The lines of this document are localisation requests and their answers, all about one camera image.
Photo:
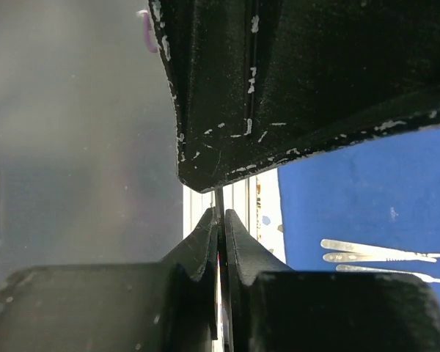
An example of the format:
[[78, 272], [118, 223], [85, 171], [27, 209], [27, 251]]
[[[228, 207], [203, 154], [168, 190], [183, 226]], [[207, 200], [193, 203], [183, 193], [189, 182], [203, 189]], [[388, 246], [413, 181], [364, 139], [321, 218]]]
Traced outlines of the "steel scalpel handle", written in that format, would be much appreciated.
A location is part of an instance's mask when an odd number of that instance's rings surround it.
[[430, 257], [385, 257], [378, 255], [367, 255], [346, 252], [330, 252], [323, 255], [323, 260], [329, 263], [363, 263], [363, 262], [402, 262], [402, 261], [421, 261], [436, 263], [436, 258]]
[[336, 271], [339, 272], [368, 272], [368, 273], [381, 273], [381, 274], [407, 274], [415, 276], [421, 279], [423, 282], [427, 283], [437, 283], [440, 284], [440, 278], [434, 278], [428, 274], [423, 274], [419, 272], [413, 271], [401, 271], [401, 270], [392, 270], [392, 269], [382, 269], [382, 268], [371, 268], [371, 267], [363, 267], [357, 265], [344, 265], [339, 264], [336, 266]]
[[400, 249], [391, 249], [381, 246], [373, 246], [363, 243], [353, 243], [353, 242], [339, 241], [332, 239], [322, 239], [320, 241], [320, 246], [323, 249], [330, 250], [330, 252], [346, 252], [346, 253], [357, 253], [357, 254], [367, 254], [367, 255], [378, 255], [385, 257], [418, 256], [418, 257], [430, 257], [430, 258], [440, 259], [440, 253], [410, 252], [410, 251], [403, 251]]

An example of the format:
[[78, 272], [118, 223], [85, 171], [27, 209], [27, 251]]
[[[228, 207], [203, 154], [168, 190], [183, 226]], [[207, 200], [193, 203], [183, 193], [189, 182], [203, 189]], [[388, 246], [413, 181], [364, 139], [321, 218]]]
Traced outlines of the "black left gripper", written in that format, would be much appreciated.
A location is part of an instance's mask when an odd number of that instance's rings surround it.
[[440, 126], [440, 1], [150, 1], [200, 193]]

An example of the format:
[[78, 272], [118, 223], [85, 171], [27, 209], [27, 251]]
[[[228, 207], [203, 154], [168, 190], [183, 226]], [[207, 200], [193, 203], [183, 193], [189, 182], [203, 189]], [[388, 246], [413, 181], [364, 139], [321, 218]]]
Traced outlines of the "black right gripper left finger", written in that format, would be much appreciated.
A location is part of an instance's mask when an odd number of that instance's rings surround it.
[[156, 263], [15, 272], [0, 288], [0, 351], [210, 351], [218, 231], [209, 208]]

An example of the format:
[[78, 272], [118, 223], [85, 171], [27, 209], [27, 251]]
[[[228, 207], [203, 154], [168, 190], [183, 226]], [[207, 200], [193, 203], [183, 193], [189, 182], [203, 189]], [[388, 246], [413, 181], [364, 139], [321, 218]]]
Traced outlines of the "blue surgical drape cloth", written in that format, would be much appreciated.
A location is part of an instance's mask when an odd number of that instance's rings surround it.
[[[285, 256], [294, 269], [331, 269], [324, 238], [440, 252], [440, 129], [288, 164], [278, 178]], [[440, 278], [440, 260], [397, 266]]]

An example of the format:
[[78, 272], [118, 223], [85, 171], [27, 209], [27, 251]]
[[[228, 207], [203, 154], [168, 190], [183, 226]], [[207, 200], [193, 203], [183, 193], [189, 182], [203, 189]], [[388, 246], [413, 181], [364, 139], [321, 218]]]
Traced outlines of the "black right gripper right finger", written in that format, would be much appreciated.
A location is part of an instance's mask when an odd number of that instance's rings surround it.
[[295, 271], [228, 210], [230, 351], [440, 351], [440, 305], [410, 274]]

